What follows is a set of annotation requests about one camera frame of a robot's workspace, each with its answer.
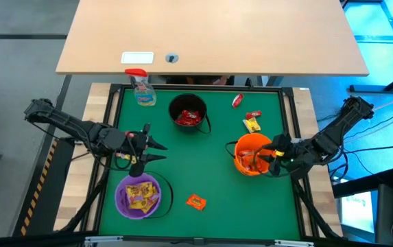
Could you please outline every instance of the green table surface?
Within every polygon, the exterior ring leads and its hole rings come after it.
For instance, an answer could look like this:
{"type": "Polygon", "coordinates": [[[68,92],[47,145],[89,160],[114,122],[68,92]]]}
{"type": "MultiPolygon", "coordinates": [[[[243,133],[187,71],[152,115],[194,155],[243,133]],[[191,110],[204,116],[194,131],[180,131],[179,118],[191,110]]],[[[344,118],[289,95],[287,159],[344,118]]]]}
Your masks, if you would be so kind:
{"type": "MultiPolygon", "coordinates": [[[[247,112],[261,110],[261,134],[270,139],[283,132],[282,113],[276,93],[243,93],[236,108],[231,103],[235,92],[156,91],[156,105],[139,106],[132,90],[125,90],[119,119],[120,130],[140,130],[151,123],[154,139],[169,150],[149,149],[167,159],[148,163],[172,185],[171,211],[160,218],[129,220],[115,206],[115,189],[127,172],[111,171],[99,227],[101,235],[155,237],[207,237],[229,239],[299,240],[296,208],[290,177],[244,176],[235,169],[225,151],[225,143],[247,134],[242,120],[247,112]],[[181,93],[195,93],[207,105],[212,132],[183,133],[168,114],[170,101],[181,93]],[[186,204],[191,194],[207,200],[203,211],[186,204]]],[[[203,123],[203,130],[208,130],[203,123]]],[[[120,166],[126,161],[118,160],[120,166]]],[[[155,174],[163,191],[160,206],[153,216],[163,215],[171,204],[167,183],[155,174]]]]}

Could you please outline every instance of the purple bowl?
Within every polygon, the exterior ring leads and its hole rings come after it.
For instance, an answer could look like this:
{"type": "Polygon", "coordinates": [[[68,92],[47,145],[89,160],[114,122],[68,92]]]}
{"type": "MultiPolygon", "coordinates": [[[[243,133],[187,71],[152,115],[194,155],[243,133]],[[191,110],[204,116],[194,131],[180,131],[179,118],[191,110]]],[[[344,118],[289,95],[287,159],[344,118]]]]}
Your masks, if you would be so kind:
{"type": "Polygon", "coordinates": [[[115,189],[115,206],[117,210],[122,214],[122,216],[129,218],[131,220],[142,220],[143,218],[151,216],[159,207],[161,202],[161,188],[158,181],[146,173],[141,174],[136,178],[131,176],[126,176],[120,182],[119,186],[115,189]],[[144,214],[140,209],[130,209],[128,197],[126,196],[126,185],[135,185],[142,182],[152,182],[158,192],[158,201],[156,204],[150,208],[150,210],[144,214]]]}

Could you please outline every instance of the wooden table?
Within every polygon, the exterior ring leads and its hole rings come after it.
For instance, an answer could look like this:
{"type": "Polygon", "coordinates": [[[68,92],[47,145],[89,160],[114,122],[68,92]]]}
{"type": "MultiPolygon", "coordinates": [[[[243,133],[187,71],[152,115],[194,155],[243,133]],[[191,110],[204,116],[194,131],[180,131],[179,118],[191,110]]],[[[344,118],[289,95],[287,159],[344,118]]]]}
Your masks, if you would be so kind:
{"type": "MultiPolygon", "coordinates": [[[[110,84],[94,83],[92,84],[86,107],[84,111],[83,120],[91,120],[102,122],[108,100],[110,84]]],[[[113,116],[117,108],[118,94],[115,94],[112,103],[110,121],[113,123],[113,116]]],[[[302,138],[312,137],[317,131],[318,126],[315,118],[315,111],[313,109],[311,94],[309,89],[294,88],[294,99],[296,104],[296,111],[302,138]]],[[[289,131],[294,131],[294,124],[290,114],[289,100],[285,97],[285,107],[287,111],[287,120],[289,131]]],[[[73,156],[85,153],[84,146],[76,146],[73,156]]],[[[85,201],[88,184],[91,179],[93,168],[93,157],[91,155],[74,160],[69,168],[67,181],[65,183],[62,199],[60,202],[56,223],[54,230],[61,229],[65,226],[69,219],[75,215],[75,212],[82,206],[85,201]]],[[[309,172],[310,186],[312,190],[313,202],[318,211],[321,213],[324,220],[331,226],[331,228],[339,235],[342,235],[340,221],[333,199],[333,192],[331,182],[329,180],[329,173],[326,166],[315,166],[309,172]]],[[[89,220],[87,222],[87,229],[93,228],[93,220],[95,217],[96,202],[91,207],[89,220]]],[[[302,207],[303,218],[305,221],[306,234],[311,235],[311,227],[307,209],[302,207]]]]}
{"type": "Polygon", "coordinates": [[[57,73],[368,75],[337,0],[81,0],[57,73]],[[151,51],[152,64],[121,64],[151,51]],[[178,54],[175,63],[168,53],[178,54]]]}

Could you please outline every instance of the black pot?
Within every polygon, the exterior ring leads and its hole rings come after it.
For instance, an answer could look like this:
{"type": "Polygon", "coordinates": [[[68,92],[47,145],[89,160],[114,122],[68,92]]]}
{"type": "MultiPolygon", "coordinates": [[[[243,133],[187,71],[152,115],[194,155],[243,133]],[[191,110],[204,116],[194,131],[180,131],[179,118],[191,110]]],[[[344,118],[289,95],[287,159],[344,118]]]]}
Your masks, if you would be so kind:
{"type": "Polygon", "coordinates": [[[197,95],[194,95],[193,93],[184,93],[176,96],[169,104],[169,115],[175,126],[183,132],[194,132],[196,130],[204,134],[208,134],[211,132],[210,119],[207,115],[207,105],[205,104],[204,100],[202,100],[197,95]],[[194,126],[186,126],[176,123],[175,120],[179,118],[182,110],[189,110],[193,112],[198,111],[199,115],[201,116],[201,121],[194,126]],[[200,130],[202,123],[205,119],[207,120],[207,124],[209,125],[208,132],[200,130]]]}

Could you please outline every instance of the gray floor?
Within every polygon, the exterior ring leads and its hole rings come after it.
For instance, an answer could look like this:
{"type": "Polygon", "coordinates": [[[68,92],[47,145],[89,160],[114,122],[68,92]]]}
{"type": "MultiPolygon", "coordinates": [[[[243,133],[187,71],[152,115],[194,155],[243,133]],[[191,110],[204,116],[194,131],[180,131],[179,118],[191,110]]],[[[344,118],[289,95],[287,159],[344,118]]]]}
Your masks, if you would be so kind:
{"type": "MultiPolygon", "coordinates": [[[[73,18],[76,0],[0,0],[0,33],[61,33],[66,34],[73,18]]],[[[346,7],[346,14],[355,35],[388,35],[388,22],[377,7],[359,4],[346,7]]],[[[32,171],[36,151],[43,133],[23,121],[23,111],[34,98],[48,97],[55,100],[63,77],[54,70],[64,45],[63,40],[0,40],[0,236],[10,234],[16,220],[16,210],[32,171]]],[[[370,70],[366,78],[290,77],[282,86],[311,88],[317,118],[334,114],[349,96],[350,84],[387,84],[393,80],[393,45],[359,44],[370,70]]],[[[74,76],[65,111],[81,117],[88,90],[92,82],[124,82],[125,76],[74,76]]],[[[381,105],[393,96],[363,95],[369,102],[381,105]]],[[[364,121],[353,132],[372,126],[393,115],[393,106],[376,113],[374,119],[364,121]]],[[[328,122],[320,122],[324,127],[328,122]]],[[[347,145],[354,150],[393,144],[393,125],[380,134],[347,145]]],[[[393,166],[393,151],[362,153],[359,155],[371,172],[380,172],[393,166]]],[[[368,175],[349,156],[349,178],[368,175]]],[[[152,244],[151,246],[168,246],[152,244]]]]}

